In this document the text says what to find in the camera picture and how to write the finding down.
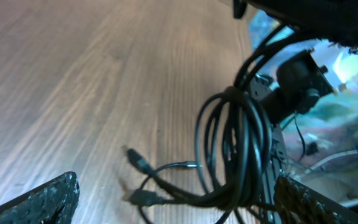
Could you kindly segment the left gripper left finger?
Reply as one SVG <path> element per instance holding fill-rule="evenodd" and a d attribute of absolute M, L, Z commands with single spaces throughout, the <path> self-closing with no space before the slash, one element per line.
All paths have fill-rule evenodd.
<path fill-rule="evenodd" d="M 0 205 L 1 224 L 70 224 L 79 203 L 75 172 L 62 175 Z"/>

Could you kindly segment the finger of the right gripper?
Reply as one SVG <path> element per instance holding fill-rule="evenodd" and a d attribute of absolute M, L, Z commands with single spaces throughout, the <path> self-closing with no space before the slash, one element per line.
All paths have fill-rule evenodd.
<path fill-rule="evenodd" d="M 344 47 L 358 48 L 358 0 L 251 0 L 269 16 L 312 31 Z"/>

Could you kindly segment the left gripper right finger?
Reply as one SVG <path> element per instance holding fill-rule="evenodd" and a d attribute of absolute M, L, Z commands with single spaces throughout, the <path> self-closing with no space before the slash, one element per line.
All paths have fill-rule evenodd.
<path fill-rule="evenodd" d="M 358 205 L 344 207 L 286 174 L 277 178 L 273 199 L 282 223 L 358 224 Z"/>

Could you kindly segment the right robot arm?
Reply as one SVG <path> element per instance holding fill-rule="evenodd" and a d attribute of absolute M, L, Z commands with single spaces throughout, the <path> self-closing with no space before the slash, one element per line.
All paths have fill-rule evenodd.
<path fill-rule="evenodd" d="M 358 0 L 253 0 L 251 5 L 277 19 L 281 27 L 289 26 L 294 33 L 273 41 L 268 35 L 245 61 L 238 73 L 237 84 L 244 90 L 250 87 L 257 72 L 285 47 L 311 39 L 327 39 L 349 47 L 358 55 Z M 278 68 L 278 87 L 260 101 L 248 93 L 250 113 L 254 115 L 253 132 L 260 144 L 251 144 L 254 157 L 252 170 L 261 178 L 270 161 L 273 132 L 270 126 L 292 114 L 308 112 L 320 98 L 333 92 L 325 78 L 326 68 L 317 66 L 309 50 L 289 58 Z M 270 210 L 282 223 L 358 223 L 358 205 L 346 208 L 310 189 L 284 172 L 279 172 L 274 185 L 273 203 L 258 198 L 252 203 Z"/>

